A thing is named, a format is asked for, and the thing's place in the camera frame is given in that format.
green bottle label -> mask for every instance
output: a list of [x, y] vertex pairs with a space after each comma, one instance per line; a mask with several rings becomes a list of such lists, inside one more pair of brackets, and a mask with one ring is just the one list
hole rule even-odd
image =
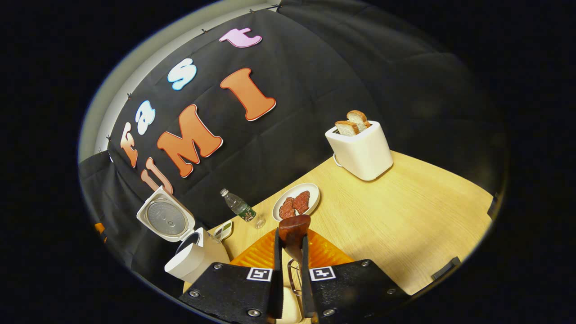
[[248, 206], [246, 209], [244, 209], [243, 212], [238, 214], [238, 216], [240, 216], [245, 221], [251, 221], [254, 219], [254, 217], [256, 217], [256, 212], [250, 206]]

letter cutout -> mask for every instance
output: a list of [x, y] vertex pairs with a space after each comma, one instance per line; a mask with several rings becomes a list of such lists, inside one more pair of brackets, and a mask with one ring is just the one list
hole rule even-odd
[[276, 106], [276, 99], [265, 97], [260, 89], [250, 79], [249, 68], [240, 69], [227, 76], [220, 88], [230, 89], [246, 109], [246, 120], [254, 121], [262, 117]]
[[168, 73], [168, 82], [174, 82], [172, 89], [179, 91], [196, 76], [198, 69], [192, 65], [191, 58], [185, 58]]
[[130, 123], [126, 122], [126, 125], [124, 125], [124, 131], [122, 132], [122, 139], [120, 139], [120, 147], [124, 149], [124, 152], [126, 152], [126, 155], [130, 159], [130, 164], [135, 168], [138, 151], [132, 148], [132, 146], [134, 146], [134, 138], [132, 137], [132, 134], [129, 133], [131, 129], [132, 126]]
[[[168, 178], [166, 178], [166, 176], [164, 174], [162, 174], [162, 172], [160, 172], [158, 167], [156, 167], [156, 165], [154, 164], [154, 160], [151, 157], [149, 157], [146, 160], [146, 168], [151, 170], [152, 173], [155, 174], [160, 179], [160, 181], [162, 181], [162, 185], [164, 185], [164, 190], [166, 190], [167, 193], [169, 193], [169, 194], [174, 193], [174, 189], [172, 188], [172, 184], [170, 183], [170, 181], [168, 181]], [[148, 175], [148, 171], [145, 169], [142, 170], [142, 173], [140, 173], [140, 179], [142, 179], [142, 181], [146, 182], [146, 184], [148, 184], [148, 186], [150, 186], [150, 188], [152, 188], [153, 191], [156, 191], [156, 189], [158, 189], [158, 187], [159, 187], [156, 184], [156, 182], [154, 182], [154, 180], [152, 180], [152, 178]]]
[[144, 135], [148, 125], [152, 124], [156, 117], [156, 110], [152, 109], [148, 100], [144, 101], [136, 111], [136, 123], [138, 123], [138, 134]]
[[200, 163], [194, 144], [200, 149], [202, 157], [209, 157], [222, 146], [224, 140], [220, 136], [214, 136], [206, 128], [200, 117], [198, 117], [198, 108], [195, 104], [186, 107], [180, 113], [178, 121], [182, 137], [180, 138], [165, 131], [160, 135], [157, 145], [159, 149], [166, 151], [172, 162], [176, 164], [180, 170], [180, 176], [186, 178], [192, 173], [194, 167], [191, 163], [184, 162], [182, 157], [196, 164]]
[[250, 47], [252, 45], [260, 43], [260, 41], [262, 40], [261, 36], [254, 36], [250, 38], [244, 35], [249, 31], [251, 31], [250, 28], [244, 28], [241, 31], [234, 28], [231, 31], [225, 33], [224, 36], [220, 37], [219, 41], [224, 42], [225, 40], [227, 40], [230, 42], [230, 44], [239, 48]]

white toaster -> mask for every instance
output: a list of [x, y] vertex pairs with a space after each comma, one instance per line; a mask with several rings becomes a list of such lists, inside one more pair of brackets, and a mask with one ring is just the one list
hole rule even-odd
[[339, 134], [336, 126], [325, 133], [336, 164], [364, 181], [374, 180], [393, 164], [380, 123], [368, 122], [371, 126], [354, 136]]

orange letter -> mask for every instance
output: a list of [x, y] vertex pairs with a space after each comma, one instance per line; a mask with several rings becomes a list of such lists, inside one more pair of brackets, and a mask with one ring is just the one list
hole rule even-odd
[[[170, 184], [168, 178], [166, 178], [166, 176], [164, 176], [162, 172], [160, 172], [160, 170], [156, 167], [156, 165], [154, 165], [154, 160], [151, 157], [149, 157], [146, 160], [146, 168], [151, 170], [152, 173], [155, 174], [160, 179], [160, 181], [162, 181], [162, 184], [164, 185], [164, 190], [166, 190], [167, 193], [173, 194], [174, 189], [172, 188], [172, 184]], [[154, 180], [152, 180], [152, 178], [148, 175], [148, 171], [146, 171], [145, 169], [142, 170], [140, 178], [144, 182], [146, 182], [150, 186], [150, 188], [152, 188], [152, 190], [156, 191], [158, 189], [158, 185], [156, 184], [156, 182], [154, 182]]]
[[166, 151], [172, 162], [176, 164], [182, 178], [186, 178], [194, 170], [192, 163], [184, 162], [183, 157], [196, 164], [200, 163], [194, 144], [200, 149], [202, 157], [209, 157], [224, 143], [222, 137], [214, 136], [206, 128], [198, 117], [197, 109], [195, 104], [190, 105], [178, 117], [181, 138], [165, 131], [160, 135], [157, 143], [158, 148]]
[[134, 168], [136, 167], [136, 159], [138, 158], [138, 151], [132, 149], [132, 146], [134, 146], [134, 138], [132, 137], [132, 134], [129, 133], [131, 129], [132, 126], [130, 125], [130, 123], [127, 122], [126, 125], [124, 125], [124, 131], [122, 132], [120, 147], [124, 149], [124, 152], [126, 152], [126, 155], [130, 159], [130, 163]]
[[232, 90], [236, 98], [240, 100], [246, 109], [246, 120], [250, 122], [262, 117], [276, 106], [276, 100], [264, 97], [260, 89], [250, 79], [251, 72], [252, 70], [247, 67], [240, 69], [227, 76], [220, 83], [220, 88]]

bread slice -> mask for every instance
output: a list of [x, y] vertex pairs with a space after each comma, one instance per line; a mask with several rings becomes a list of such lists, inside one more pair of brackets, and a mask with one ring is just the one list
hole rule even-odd
[[360, 133], [358, 126], [348, 120], [340, 120], [335, 122], [334, 125], [336, 125], [336, 128], [341, 135], [354, 136]]
[[346, 114], [346, 118], [352, 123], [355, 123], [359, 131], [363, 131], [370, 127], [370, 123], [366, 119], [366, 115], [360, 110], [352, 110]]

